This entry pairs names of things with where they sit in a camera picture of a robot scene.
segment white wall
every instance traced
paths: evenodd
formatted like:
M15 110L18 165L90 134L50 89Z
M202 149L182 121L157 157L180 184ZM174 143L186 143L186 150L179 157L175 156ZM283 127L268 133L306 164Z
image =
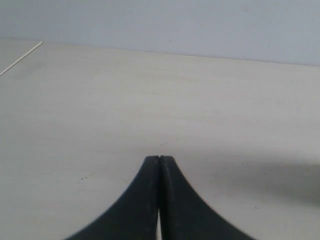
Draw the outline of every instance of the white wall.
M320 1L2 0L0 37L320 65Z

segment table surface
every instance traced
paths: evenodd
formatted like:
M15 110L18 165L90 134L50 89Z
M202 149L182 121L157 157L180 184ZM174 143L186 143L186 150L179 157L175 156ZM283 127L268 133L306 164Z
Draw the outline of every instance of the table surface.
M0 37L0 73L39 41Z
M319 79L314 66L44 43L0 77L0 238L66 238L145 156L172 155L251 236L319 239Z

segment white table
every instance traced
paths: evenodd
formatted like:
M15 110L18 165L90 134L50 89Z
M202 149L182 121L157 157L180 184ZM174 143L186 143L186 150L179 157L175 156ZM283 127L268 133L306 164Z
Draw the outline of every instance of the white table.
M259 240L320 237L320 68L44 43L0 78L0 238L63 239L173 155Z
M0 74L37 44L39 41L0 37Z

